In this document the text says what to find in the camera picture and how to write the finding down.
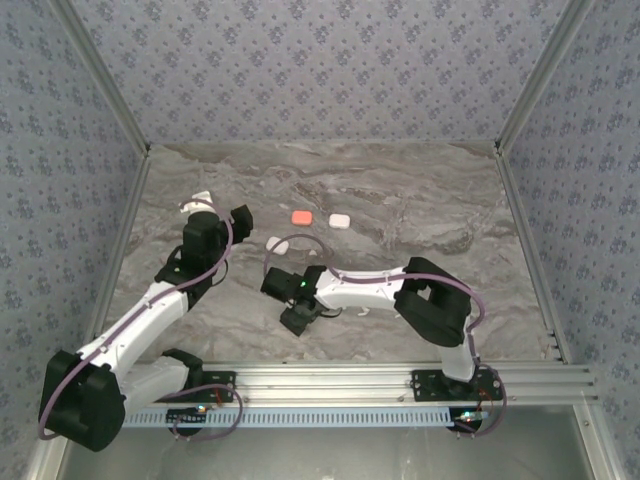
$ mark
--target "wire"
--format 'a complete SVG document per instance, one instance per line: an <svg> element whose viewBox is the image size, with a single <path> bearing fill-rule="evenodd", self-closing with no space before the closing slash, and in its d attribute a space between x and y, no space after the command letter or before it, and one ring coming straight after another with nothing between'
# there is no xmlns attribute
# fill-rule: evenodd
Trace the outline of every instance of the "wire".
<svg viewBox="0 0 640 480"><path fill-rule="evenodd" d="M217 440L219 438L223 438L223 437L226 437L227 435L230 435L238 428L238 425L242 420L242 414L244 412L244 404L242 403L242 397L240 396L238 391L229 387L228 385L224 385L222 383L211 383L209 385L202 385L200 387L194 387L194 388L189 388L187 390L181 390L175 393L170 393L169 395L165 395L164 397L162 397L160 400L178 398L178 397L182 397L183 395L189 395L191 393L201 392L202 390L208 390L210 388L213 388L216 392L218 391L218 389L226 390L227 392L231 393L234 397L236 397L236 400L238 400L238 414L236 415L235 420L227 429L223 430L222 432L212 433L211 435L198 435L197 437L186 437L178 433L178 424L180 423L180 420L182 420L182 418L184 417L184 415L180 415L178 418L176 418L175 422L173 422L173 428L171 429L173 431L173 435L176 440L184 440L185 442L206 442L209 440Z"/></svg>
<svg viewBox="0 0 640 480"><path fill-rule="evenodd" d="M314 236L314 235L309 235L307 233L294 233L292 235L288 235L284 238L282 238L281 240L279 240L278 242L276 242L268 251L267 254L265 255L264 258L264 263L262 265L263 267L263 274L264 276L267 275L268 269L269 269L269 261L271 259L271 256L273 254L273 251L283 242L289 241L293 238L306 238L308 240L312 240L314 242L316 242L318 245L320 245L320 248L322 248L322 255L325 259L325 263L326 263L326 267L327 270L329 270L336 278L340 279L343 282L346 283L356 283L356 284L360 284L360 285L372 285L372 284L377 284L377 283L382 283L382 282L392 282L392 281L396 281L396 280L429 280L429 281L436 281L439 283L444 283L445 285L449 285L452 286L454 288L457 288L458 290L460 290L463 293L466 293L467 295L469 295L469 297L471 297L473 299L473 301L476 303L476 305L478 306L478 316L476 317L476 319L474 321L472 321L466 328L465 334L466 334L466 338L467 341L469 343L469 351L471 352L471 358L473 359L474 364L476 365L477 368L485 368L487 370L489 370L493 376L496 378L496 380L500 383L500 393L502 394L502 408L500 409L500 412L498 412L498 417L495 419L495 421L489 425L489 427L487 427L486 429L482 430L481 432L476 432L473 429L469 428L467 425L464 425L460 422L454 422L456 423L458 426L463 427L466 430L469 430L471 433L466 434L466 433L461 433L461 435L463 436L468 436L468 437L482 437L484 435L488 435L489 433L493 432L496 428L498 428L498 426L500 425L500 423L502 423L502 420L504 419L504 416L506 414L507 411L507 392L504 388L504 382L502 381L502 379L500 378L500 375L498 374L498 372L490 367L489 365L487 365L486 363L480 363L478 354L476 352L476 346L475 343L473 341L473 335L472 335L472 331L474 328L476 328L478 325L480 325L484 319L485 319L485 314L486 314L486 306L484 304L484 302L482 301L482 298L480 298L480 296L474 292L473 290L471 290L467 285L465 285L464 283L458 282L456 280L453 280L451 278L448 277L443 277L441 275L432 275L429 273L401 273L401 274L397 274L397 275L390 275L388 277L375 277L375 278L355 278L355 277L349 277L346 275L343 275L341 272L339 272L338 270L336 270L333 265L331 264L330 260L329 260L329 255L328 255L328 248L326 247L326 245L324 244L324 242L322 240L320 240L318 237Z"/></svg>
<svg viewBox="0 0 640 480"><path fill-rule="evenodd" d="M227 259L225 258L224 260L224 275L222 276L222 278L220 280L218 280L216 283L214 283L213 285L211 285L212 287L217 287L218 285L220 285L222 282L224 282L224 279L227 278L227 273L229 273L229 262L227 261Z"/></svg>
<svg viewBox="0 0 640 480"><path fill-rule="evenodd" d="M98 346L93 352L91 352L84 359L82 359L80 361L80 363L78 363L78 365L76 365L67 374L67 376L64 377L64 379L58 384L56 389L51 394L51 397L49 397L49 401L45 405L44 410L42 411L42 415L40 416L40 420L38 421L38 437L41 440L52 440L52 439L54 439L54 438L59 436L57 433L48 434L46 432L45 429L46 429L46 425L47 425L47 420L49 420L49 415L51 415L51 411L53 410L53 407L55 406L56 402L58 401L58 398L60 398L60 395L62 394L64 389L80 373L80 371L82 371L82 369L84 369L87 365L89 365L91 363L92 360L94 360L98 355L100 355L102 353L102 350L104 350L105 348L108 349L111 346L111 344L116 340L116 338L118 338L118 336L129 325L131 325L131 323L133 323L140 315L142 315L144 313L144 311L147 310L147 308L152 308L158 301L162 300L167 295L170 295L173 292L176 292L176 291L179 291L179 290L183 290L183 289L188 288L188 287L190 287L192 285L200 283L204 279L206 279L206 278L210 277L211 275L215 274L215 272L218 270L218 268L220 268L220 265L222 265L222 263L227 259L227 257L231 253L231 247L233 246L233 228L232 228L231 222L229 220L229 215L226 213L226 211L224 209L221 209L220 207L218 207L213 202L209 202L208 200L203 200L201 198L186 200L186 201L184 201L184 202L182 202L180 204L180 208L183 208L185 205L188 205L189 203L194 203L194 202L203 203L203 204L213 208L216 211L216 213L218 214L218 216L221 218L221 220L224 222L224 224L226 225L226 227L227 227L227 237L228 238L227 238L227 245L226 245L226 248L225 248L224 252L222 253L222 256L220 257L220 259L216 262L216 264L213 267L211 267L209 270L204 272L202 275L200 275L200 276L198 276L198 277L196 277L194 279L191 279L191 280L189 280L187 282L184 282L184 283L181 283L179 285L175 285L175 286L173 286L171 288L168 288L168 289L160 292L159 294L157 294L155 297L153 297L151 300L149 300L148 303L141 305L140 308L138 308L135 312L133 312L133 314L126 321L124 321L122 323L122 325L120 325L116 330L114 330L114 332L111 335L109 335L105 339L105 341L102 342L102 344L100 346Z"/></svg>

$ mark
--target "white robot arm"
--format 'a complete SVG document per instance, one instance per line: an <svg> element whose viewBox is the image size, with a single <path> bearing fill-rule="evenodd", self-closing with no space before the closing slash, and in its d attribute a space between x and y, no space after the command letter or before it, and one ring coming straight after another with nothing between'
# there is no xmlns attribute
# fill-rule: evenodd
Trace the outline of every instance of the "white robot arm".
<svg viewBox="0 0 640 480"><path fill-rule="evenodd" d="M232 210L231 217L233 243L240 243L251 233L253 218L246 205ZM99 451L115 438L127 415L170 393L200 386L202 361L186 352L164 352L151 365L135 362L212 286L208 272L228 242L229 230L213 211L192 213L182 245L140 301L75 354L60 351L51 358L40 404L40 417L50 409L43 420L47 429ZM69 382L74 370L78 373ZM50 407L52 397L57 400Z"/></svg>
<svg viewBox="0 0 640 480"><path fill-rule="evenodd" d="M280 316L280 322L298 336L326 310L368 307L396 311L422 338L437 346L446 377L471 381L476 364L467 334L470 297L437 282L394 280L406 273L435 274L456 280L428 260L414 257L406 267L378 272L332 272L324 266L312 266L300 276L271 268L261 291L290 305ZM418 291L427 287L428 299L418 295Z"/></svg>

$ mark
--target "marble surface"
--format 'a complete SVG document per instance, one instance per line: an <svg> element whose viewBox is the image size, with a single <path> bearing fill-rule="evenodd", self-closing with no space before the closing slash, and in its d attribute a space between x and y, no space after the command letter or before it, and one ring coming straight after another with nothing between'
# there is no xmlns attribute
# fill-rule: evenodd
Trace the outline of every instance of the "marble surface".
<svg viewBox="0 0 640 480"><path fill-rule="evenodd" d="M154 146L106 325L146 290L181 243L178 204L210 190L227 209L246 203L255 229L234 247L230 272L146 353L178 347L205 360L437 360L400 317L347 309L318 319L297 338L279 323L283 305L262 295L270 236L312 232L332 247L339 268L379 270L429 258L476 289L488 318L476 330L485 359L550 358L549 343L495 160L478 145L216 144ZM295 209L314 213L294 227ZM331 213L351 216L333 230ZM274 265L302 273L318 263L310 241L294 240Z"/></svg>

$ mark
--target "white block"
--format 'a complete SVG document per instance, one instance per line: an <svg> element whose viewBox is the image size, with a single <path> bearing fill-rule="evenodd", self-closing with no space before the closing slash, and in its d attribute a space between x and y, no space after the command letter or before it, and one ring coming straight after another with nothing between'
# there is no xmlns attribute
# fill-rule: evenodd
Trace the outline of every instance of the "white block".
<svg viewBox="0 0 640 480"><path fill-rule="evenodd" d="M349 215L342 215L340 213L333 213L329 217L329 226L331 228L339 228L346 230L351 225L351 217Z"/></svg>
<svg viewBox="0 0 640 480"><path fill-rule="evenodd" d="M278 243L280 239L278 237L271 237L267 240L267 250L271 250L273 246ZM276 255L284 255L289 250L289 242L282 242L280 245L276 247L273 251Z"/></svg>
<svg viewBox="0 0 640 480"><path fill-rule="evenodd" d="M200 198L202 200L206 200L208 202L211 201L211 194L205 190L204 192L200 192L200 193L196 193L195 195L191 195L191 198ZM189 213L195 213L195 212L213 212L216 213L216 211L211 208L209 205L205 205L204 203L198 203L198 202L191 202L191 203L187 203L184 207L182 207L182 209L180 210L180 212L185 213L185 212L189 212Z"/></svg>

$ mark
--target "wall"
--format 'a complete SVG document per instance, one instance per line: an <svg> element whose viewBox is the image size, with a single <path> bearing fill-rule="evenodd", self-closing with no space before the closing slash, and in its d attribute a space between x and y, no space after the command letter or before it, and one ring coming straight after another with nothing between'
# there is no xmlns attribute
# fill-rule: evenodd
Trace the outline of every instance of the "wall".
<svg viewBox="0 0 640 480"><path fill-rule="evenodd" d="M138 164L44 0L0 2L0 478L36 438L46 362L80 346Z"/></svg>
<svg viewBox="0 0 640 480"><path fill-rule="evenodd" d="M577 362L640 478L640 5L598 2L511 165Z"/></svg>
<svg viewBox="0 0 640 480"><path fill-rule="evenodd" d="M566 0L75 0L150 143L494 139Z"/></svg>

